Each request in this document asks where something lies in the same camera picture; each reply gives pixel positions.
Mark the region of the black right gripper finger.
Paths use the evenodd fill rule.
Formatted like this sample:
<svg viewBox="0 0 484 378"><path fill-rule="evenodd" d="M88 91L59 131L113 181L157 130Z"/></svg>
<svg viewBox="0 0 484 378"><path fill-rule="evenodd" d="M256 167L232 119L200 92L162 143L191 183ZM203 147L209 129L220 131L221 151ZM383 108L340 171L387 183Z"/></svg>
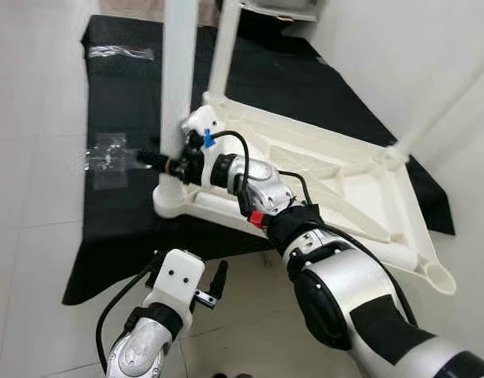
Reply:
<svg viewBox="0 0 484 378"><path fill-rule="evenodd" d="M136 159L141 165L147 165L155 172L173 172L178 166L178 161L160 152L141 149L136 154Z"/></svg>

